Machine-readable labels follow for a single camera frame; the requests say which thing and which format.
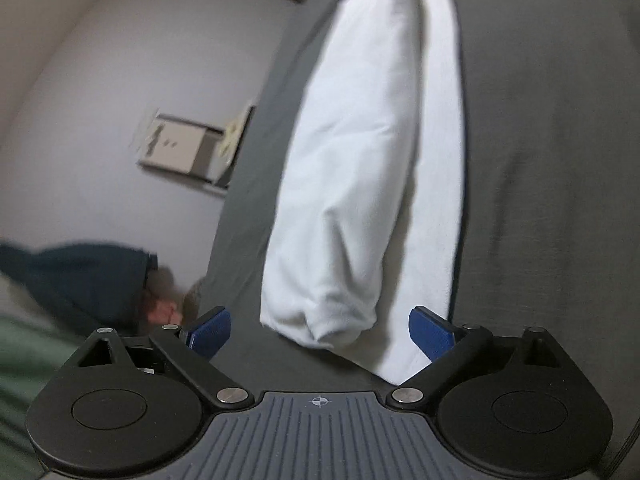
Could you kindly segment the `white long sleeve shirt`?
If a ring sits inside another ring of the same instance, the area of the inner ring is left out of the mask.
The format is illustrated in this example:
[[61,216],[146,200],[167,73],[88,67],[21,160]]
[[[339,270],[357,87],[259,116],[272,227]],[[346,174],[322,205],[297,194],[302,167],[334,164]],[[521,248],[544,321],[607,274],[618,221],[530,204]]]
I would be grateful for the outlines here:
[[393,385],[427,367],[409,315],[449,310],[464,111],[454,0],[341,0],[306,84],[260,320]]

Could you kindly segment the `woven grey waste basket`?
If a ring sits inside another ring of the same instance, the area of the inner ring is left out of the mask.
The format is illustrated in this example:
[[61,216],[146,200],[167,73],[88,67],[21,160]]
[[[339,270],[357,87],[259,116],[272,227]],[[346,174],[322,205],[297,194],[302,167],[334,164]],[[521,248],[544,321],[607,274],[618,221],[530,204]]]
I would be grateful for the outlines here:
[[181,312],[183,321],[190,323],[198,318],[201,307],[201,296],[206,277],[197,280],[183,297]]

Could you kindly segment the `pink hanging cloth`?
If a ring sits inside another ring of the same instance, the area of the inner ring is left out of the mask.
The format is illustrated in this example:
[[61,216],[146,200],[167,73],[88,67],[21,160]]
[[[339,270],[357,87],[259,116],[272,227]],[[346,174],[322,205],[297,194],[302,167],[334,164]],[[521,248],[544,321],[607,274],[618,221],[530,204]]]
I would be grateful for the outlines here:
[[183,320],[174,300],[148,297],[143,301],[142,310],[146,320],[153,325],[176,324]]

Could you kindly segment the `dark teal hanging jacket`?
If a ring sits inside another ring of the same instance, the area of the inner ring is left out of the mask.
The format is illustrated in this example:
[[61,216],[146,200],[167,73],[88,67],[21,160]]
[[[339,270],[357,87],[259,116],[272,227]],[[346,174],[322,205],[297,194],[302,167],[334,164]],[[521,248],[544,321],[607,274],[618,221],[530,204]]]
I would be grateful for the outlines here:
[[1,273],[81,336],[100,327],[137,333],[148,274],[157,269],[157,255],[122,245],[78,243],[40,252],[1,245]]

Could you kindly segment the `green curtain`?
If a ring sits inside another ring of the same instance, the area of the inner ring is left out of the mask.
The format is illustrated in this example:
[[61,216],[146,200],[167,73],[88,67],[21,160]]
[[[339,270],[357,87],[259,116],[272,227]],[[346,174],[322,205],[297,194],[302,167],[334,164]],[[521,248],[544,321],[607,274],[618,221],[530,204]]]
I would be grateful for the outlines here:
[[37,479],[42,469],[25,430],[29,405],[81,339],[73,334],[1,317],[1,477]]

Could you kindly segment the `cream and black wooden chair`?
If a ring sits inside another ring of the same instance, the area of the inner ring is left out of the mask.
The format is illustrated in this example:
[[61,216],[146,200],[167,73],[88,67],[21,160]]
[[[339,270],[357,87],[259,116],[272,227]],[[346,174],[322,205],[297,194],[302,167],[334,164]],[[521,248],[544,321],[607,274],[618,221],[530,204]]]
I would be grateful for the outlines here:
[[255,105],[249,102],[235,116],[245,116],[246,124],[231,162],[218,156],[218,145],[228,124],[219,128],[156,112],[142,128],[138,165],[144,169],[185,177],[224,193],[230,185],[243,136],[254,110]]

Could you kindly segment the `yellow item on chair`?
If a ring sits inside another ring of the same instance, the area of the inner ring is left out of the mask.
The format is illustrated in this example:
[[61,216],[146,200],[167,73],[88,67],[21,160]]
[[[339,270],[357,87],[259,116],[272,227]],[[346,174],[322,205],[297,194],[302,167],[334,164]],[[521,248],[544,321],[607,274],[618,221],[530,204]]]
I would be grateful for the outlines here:
[[218,156],[231,162],[242,140],[246,117],[235,117],[224,129],[224,137],[218,145]]

